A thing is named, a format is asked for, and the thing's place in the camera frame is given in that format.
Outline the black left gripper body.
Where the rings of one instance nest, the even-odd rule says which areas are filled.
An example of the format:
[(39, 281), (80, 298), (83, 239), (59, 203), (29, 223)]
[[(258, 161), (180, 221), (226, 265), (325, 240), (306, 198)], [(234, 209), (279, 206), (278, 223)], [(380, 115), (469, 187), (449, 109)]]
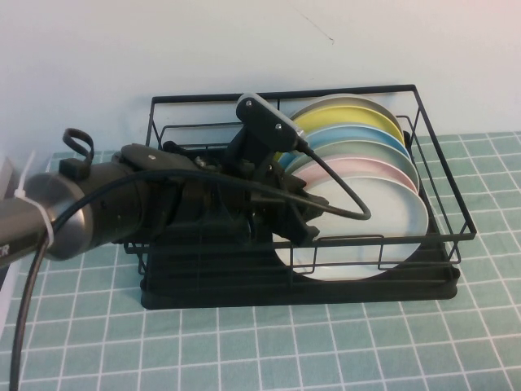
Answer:
[(183, 242), (247, 243), (270, 241), (271, 222), (290, 209), (287, 200), (252, 188), (232, 187), (234, 177), (208, 162), (199, 176), (184, 179), (177, 198), (177, 237)]

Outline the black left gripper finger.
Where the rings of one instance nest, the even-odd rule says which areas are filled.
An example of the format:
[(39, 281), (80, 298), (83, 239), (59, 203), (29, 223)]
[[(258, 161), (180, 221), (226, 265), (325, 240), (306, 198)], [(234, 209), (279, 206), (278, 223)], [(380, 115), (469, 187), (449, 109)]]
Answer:
[(309, 194), (307, 191), (285, 191), (284, 194), (289, 197), (287, 200), (289, 208), (297, 213), (323, 213), (330, 208), (325, 198)]
[(271, 230), (298, 246), (310, 243), (318, 235), (318, 229), (308, 226), (297, 209), (285, 209), (278, 213), (271, 222)]

